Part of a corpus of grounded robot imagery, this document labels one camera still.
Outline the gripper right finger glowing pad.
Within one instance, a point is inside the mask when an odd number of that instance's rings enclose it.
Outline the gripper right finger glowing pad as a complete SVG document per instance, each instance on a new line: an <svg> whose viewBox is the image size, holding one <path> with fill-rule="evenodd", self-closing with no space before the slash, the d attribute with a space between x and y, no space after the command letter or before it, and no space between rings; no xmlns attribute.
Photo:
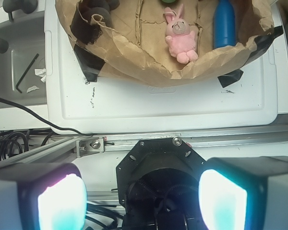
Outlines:
<svg viewBox="0 0 288 230"><path fill-rule="evenodd" d="M288 230L288 156L210 158L198 194L210 230Z"/></svg>

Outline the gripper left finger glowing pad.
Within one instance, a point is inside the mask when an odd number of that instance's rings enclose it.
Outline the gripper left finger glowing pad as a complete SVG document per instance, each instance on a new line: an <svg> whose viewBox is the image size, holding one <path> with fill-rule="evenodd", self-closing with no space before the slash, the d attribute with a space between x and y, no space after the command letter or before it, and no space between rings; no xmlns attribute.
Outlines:
<svg viewBox="0 0 288 230"><path fill-rule="evenodd" d="M72 163L0 165L0 230L81 230L86 207Z"/></svg>

